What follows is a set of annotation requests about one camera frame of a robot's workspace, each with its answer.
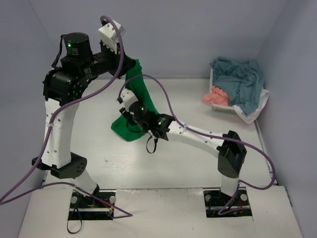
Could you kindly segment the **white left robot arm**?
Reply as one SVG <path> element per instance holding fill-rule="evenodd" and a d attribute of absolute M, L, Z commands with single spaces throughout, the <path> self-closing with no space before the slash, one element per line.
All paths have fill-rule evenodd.
<path fill-rule="evenodd" d="M 71 137 L 79 104 L 98 92 L 84 97 L 89 84 L 109 72 L 114 79 L 126 74 L 136 62 L 126 56 L 121 34 L 101 34 L 101 50 L 93 53 L 89 36 L 74 32 L 60 37 L 59 51 L 52 69 L 43 81 L 46 107 L 45 140 L 32 167 L 50 171 L 58 179 L 67 179 L 80 193 L 88 208 L 99 202 L 99 186 L 86 170 L 87 159 L 71 152 Z"/>

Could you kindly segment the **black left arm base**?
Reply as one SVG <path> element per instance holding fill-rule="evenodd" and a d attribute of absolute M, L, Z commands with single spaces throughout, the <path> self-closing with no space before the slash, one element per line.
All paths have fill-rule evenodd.
<path fill-rule="evenodd" d="M 68 221 L 106 221 L 113 220 L 114 211 L 109 205 L 84 196 L 76 190 L 72 191 Z"/>

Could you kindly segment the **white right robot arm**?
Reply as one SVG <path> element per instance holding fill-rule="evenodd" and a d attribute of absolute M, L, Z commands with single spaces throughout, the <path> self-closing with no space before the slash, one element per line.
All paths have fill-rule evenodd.
<path fill-rule="evenodd" d="M 154 139 L 154 150 L 158 140 L 162 139 L 193 146 L 217 158 L 217 169 L 222 174 L 219 198 L 224 204 L 236 200 L 239 175 L 247 154 L 236 132 L 230 130 L 227 134 L 219 134 L 218 137 L 224 137 L 224 140 L 213 138 L 216 134 L 212 132 L 202 131 L 197 134 L 181 127 L 173 116 L 150 111 L 140 101 L 132 103 L 129 108 L 122 107 L 119 111 L 127 120 L 129 131 L 136 133 L 129 126 L 138 125 L 141 132 L 148 133 Z"/>

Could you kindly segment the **green t shirt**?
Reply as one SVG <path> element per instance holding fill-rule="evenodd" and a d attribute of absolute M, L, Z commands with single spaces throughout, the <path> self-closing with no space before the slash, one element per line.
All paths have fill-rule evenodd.
<path fill-rule="evenodd" d="M 142 67 L 138 59 L 135 59 L 136 65 L 130 69 L 126 73 L 126 80 L 143 74 Z M 125 86 L 127 89 L 131 90 L 135 96 L 142 101 L 145 106 L 150 110 L 158 114 L 158 111 L 156 110 L 152 99 L 150 97 L 150 94 L 148 92 L 148 89 L 144 83 L 144 79 L 142 76 L 136 77 L 132 81 L 126 84 Z M 126 119 L 124 116 L 120 116 L 117 118 L 112 124 L 111 124 L 111 130 L 116 133 L 121 139 L 131 142 L 134 140 L 137 140 L 141 138 L 145 133 L 141 132 L 141 128 L 139 126 L 131 126 L 129 125 L 129 128 L 126 126 Z"/>

